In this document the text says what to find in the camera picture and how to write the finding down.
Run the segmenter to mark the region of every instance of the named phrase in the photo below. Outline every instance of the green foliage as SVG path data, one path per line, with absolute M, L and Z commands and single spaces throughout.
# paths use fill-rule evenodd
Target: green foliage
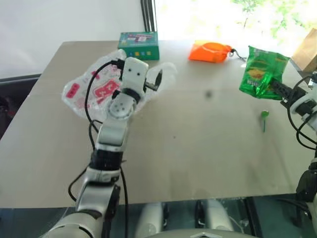
M 231 0 L 233 3 L 241 4 L 242 10 L 249 14 L 253 13 L 258 6 L 264 4 L 266 0 Z
M 305 24 L 297 12 L 299 4 L 307 4 L 306 0 L 271 0 L 271 4 L 275 7 L 275 13 L 280 14 L 282 19 L 275 21 L 271 28 L 271 35 L 277 38 L 279 30 L 282 28 L 287 29 L 291 23 L 295 23 L 305 29 L 310 27 L 310 24 Z
M 269 4 L 274 7 L 274 16 L 272 16 L 272 27 L 270 29 L 271 36 L 278 38 L 278 34 L 282 29 L 287 30 L 292 25 L 298 25 L 308 30 L 313 24 L 304 22 L 298 12 L 299 6 L 308 4 L 308 0 L 231 0 L 231 2 L 240 4 L 242 11 L 246 13 L 246 19 L 244 21 L 244 28 L 250 27 L 247 25 L 248 19 L 252 18 L 252 13 L 256 11 L 258 7 L 264 4 Z

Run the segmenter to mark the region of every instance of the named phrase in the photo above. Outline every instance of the green snack bag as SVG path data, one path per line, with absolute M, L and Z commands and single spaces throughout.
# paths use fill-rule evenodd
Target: green snack bag
M 270 89 L 269 84 L 273 78 L 282 82 L 282 74 L 288 60 L 289 57 L 279 53 L 249 46 L 249 57 L 240 91 L 256 98 L 281 100 L 282 98 Z

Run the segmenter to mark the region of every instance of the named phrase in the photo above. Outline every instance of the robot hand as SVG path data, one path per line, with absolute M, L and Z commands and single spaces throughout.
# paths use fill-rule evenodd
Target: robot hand
M 115 61 L 110 63 L 123 69 L 122 86 L 120 91 L 115 91 L 107 106 L 107 118 L 99 129 L 91 162 L 84 174 L 76 212 L 60 220 L 44 235 L 45 238 L 100 238 L 106 232 L 105 221 L 111 221 L 115 215 L 120 195 L 120 187 L 115 183 L 120 176 L 129 124 L 136 105 L 144 99 L 146 89 L 158 89 L 162 71 L 153 85 L 146 81 L 149 69 L 146 63 L 135 58 L 127 58 L 124 64 L 122 60 L 118 64 Z

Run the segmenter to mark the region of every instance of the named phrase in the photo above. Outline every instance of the table surface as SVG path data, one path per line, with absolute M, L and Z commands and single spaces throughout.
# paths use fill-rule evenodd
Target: table surface
M 179 73 L 176 83 L 150 100 L 131 124 L 123 164 L 129 202 L 295 192 L 314 154 L 297 143 L 286 110 L 278 101 L 238 90 L 241 60 L 188 61 L 191 45 L 161 41 L 160 61 L 148 62 L 172 62 Z M 74 205 L 67 187 L 86 167 L 92 149 L 88 121 L 63 103 L 61 93 L 116 46 L 115 41 L 65 42 L 58 49 L 0 142 L 0 207 Z M 238 49 L 242 55 L 247 50 Z M 299 79 L 288 63 L 283 82 L 293 86 Z M 262 110 L 270 112 L 265 133 Z M 309 128 L 304 132 L 314 135 Z

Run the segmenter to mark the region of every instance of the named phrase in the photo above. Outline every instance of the cardboard box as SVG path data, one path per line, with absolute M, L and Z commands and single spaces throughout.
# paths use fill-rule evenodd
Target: cardboard box
M 140 60 L 159 60 L 157 32 L 122 32 L 118 49 L 123 49 L 128 57 Z
M 317 29 L 313 28 L 292 56 L 293 61 L 304 72 L 317 70 Z

